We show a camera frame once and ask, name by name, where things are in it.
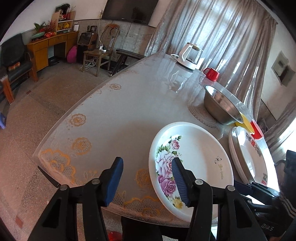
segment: black flat screen tv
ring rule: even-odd
[[[108,0],[102,19],[148,25],[158,0]]]

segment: electric kettle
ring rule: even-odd
[[[184,67],[195,70],[197,63],[200,59],[203,50],[198,46],[192,43],[187,43],[180,51],[179,56],[173,54],[173,56],[177,56],[177,62]]]

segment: mug handle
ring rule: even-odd
[[[203,71],[204,74],[207,74],[207,73],[208,73],[208,72],[205,73],[205,71],[206,71],[207,69],[210,70],[210,68],[206,68],[206,69],[204,69],[204,71]]]
[[[172,57],[174,60],[177,60],[177,59],[179,58],[179,55],[172,53],[172,54],[171,54],[171,57]]]

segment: gray curtain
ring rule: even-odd
[[[219,83],[257,119],[277,22],[254,0],[172,0],[145,56],[178,54],[191,42],[204,50],[198,69],[220,72]]]
[[[286,151],[296,151],[296,96],[292,98],[277,119],[276,123],[264,133],[265,141],[275,162],[285,159]]]

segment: pink bag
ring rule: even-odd
[[[76,63],[76,55],[77,55],[77,46],[73,46],[67,55],[68,63],[70,64]]]

